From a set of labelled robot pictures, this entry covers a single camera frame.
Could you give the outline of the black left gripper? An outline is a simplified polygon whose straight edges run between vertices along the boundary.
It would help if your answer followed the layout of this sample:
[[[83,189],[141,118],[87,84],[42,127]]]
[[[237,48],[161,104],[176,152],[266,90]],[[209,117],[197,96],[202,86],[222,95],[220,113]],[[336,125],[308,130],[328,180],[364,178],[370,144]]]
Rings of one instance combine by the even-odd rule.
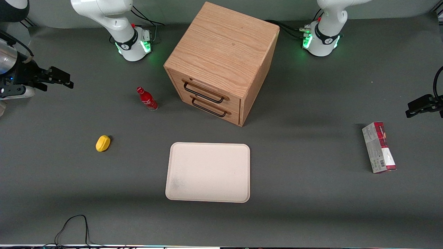
[[[433,97],[426,94],[408,103],[408,110],[405,114],[407,118],[412,118],[418,114],[426,112],[439,112],[443,118],[443,96]]]

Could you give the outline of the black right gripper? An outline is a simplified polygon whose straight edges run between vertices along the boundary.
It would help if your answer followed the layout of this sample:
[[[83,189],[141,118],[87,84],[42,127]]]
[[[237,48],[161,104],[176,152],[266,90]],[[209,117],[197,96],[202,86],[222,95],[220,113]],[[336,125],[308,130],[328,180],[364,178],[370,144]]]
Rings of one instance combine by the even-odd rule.
[[[43,92],[47,91],[47,85],[60,84],[73,89],[71,75],[67,72],[51,66],[47,70],[41,69],[35,61],[23,63],[19,58],[1,57],[1,89],[9,85],[25,85],[34,87]]]

